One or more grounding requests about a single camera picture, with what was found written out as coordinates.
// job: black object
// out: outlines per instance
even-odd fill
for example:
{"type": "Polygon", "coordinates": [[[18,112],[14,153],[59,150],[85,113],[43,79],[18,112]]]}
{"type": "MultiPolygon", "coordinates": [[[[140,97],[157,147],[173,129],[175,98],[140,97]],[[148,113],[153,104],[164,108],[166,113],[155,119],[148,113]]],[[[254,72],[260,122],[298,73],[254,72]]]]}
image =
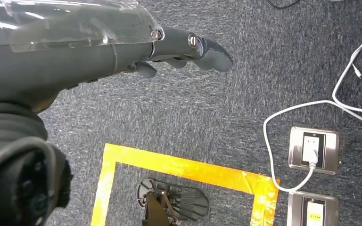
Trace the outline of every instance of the black object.
{"type": "Polygon", "coordinates": [[[0,104],[0,226],[43,224],[69,202],[70,166],[30,109],[0,104]]]}
{"type": "Polygon", "coordinates": [[[208,213],[209,202],[195,188],[171,185],[147,178],[141,181],[137,201],[145,208],[143,226],[179,226],[196,221],[208,213]]]}
{"type": "Polygon", "coordinates": [[[300,2],[300,0],[296,0],[293,3],[286,5],[286,6],[276,6],[274,5],[274,3],[272,3],[270,0],[266,0],[272,7],[277,8],[277,9],[284,9],[284,8],[289,8],[293,5],[295,5],[296,3],[300,2]]]}

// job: metal outlet plate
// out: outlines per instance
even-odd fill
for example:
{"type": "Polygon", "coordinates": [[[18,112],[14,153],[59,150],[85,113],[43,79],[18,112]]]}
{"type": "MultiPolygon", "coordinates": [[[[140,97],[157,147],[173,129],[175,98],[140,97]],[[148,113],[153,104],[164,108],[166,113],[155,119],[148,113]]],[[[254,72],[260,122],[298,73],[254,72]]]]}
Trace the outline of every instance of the metal outlet plate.
{"type": "Polygon", "coordinates": [[[309,226],[310,223],[303,220],[304,199],[312,199],[324,203],[323,222],[315,225],[338,226],[339,225],[339,201],[335,197],[306,193],[291,192],[288,197],[288,226],[309,226]]]}
{"type": "Polygon", "coordinates": [[[294,169],[309,170],[302,161],[303,140],[307,134],[323,136],[322,167],[316,167],[314,172],[335,175],[338,172],[339,133],[332,130],[308,129],[292,127],[289,143],[288,165],[294,169]]]}

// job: white plug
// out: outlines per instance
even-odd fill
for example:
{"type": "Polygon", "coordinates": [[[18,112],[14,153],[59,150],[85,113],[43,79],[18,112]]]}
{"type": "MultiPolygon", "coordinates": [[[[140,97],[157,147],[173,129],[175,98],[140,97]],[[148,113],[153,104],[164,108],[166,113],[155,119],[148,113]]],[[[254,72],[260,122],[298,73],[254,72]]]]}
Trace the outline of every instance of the white plug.
{"type": "Polygon", "coordinates": [[[309,166],[315,168],[318,162],[319,137],[305,136],[303,139],[303,161],[308,161],[309,166]]]}
{"type": "Polygon", "coordinates": [[[359,77],[360,79],[362,78],[362,73],[359,71],[359,69],[357,69],[357,67],[355,65],[352,65],[354,68],[354,73],[356,73],[357,77],[359,77]]]}

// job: metal screw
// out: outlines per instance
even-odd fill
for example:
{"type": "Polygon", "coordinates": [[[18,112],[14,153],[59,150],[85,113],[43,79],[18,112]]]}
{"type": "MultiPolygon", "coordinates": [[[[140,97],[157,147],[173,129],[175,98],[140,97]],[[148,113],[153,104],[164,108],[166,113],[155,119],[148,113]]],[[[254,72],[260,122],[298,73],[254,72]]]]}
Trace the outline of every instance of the metal screw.
{"type": "Polygon", "coordinates": [[[196,48],[197,38],[196,35],[190,34],[188,37],[188,44],[191,48],[196,48]]]}
{"type": "Polygon", "coordinates": [[[157,41],[162,38],[162,35],[161,35],[160,31],[158,31],[158,30],[152,31],[152,33],[150,35],[152,35],[152,38],[154,41],[157,41]]]}

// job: power plug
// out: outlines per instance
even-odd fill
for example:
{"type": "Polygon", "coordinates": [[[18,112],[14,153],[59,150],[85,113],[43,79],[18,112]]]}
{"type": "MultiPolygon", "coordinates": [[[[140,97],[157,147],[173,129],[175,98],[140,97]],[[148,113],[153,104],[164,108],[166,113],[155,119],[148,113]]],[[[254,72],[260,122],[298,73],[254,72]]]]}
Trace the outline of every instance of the power plug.
{"type": "Polygon", "coordinates": [[[318,162],[320,138],[305,136],[303,139],[302,160],[314,165],[318,162]]]}

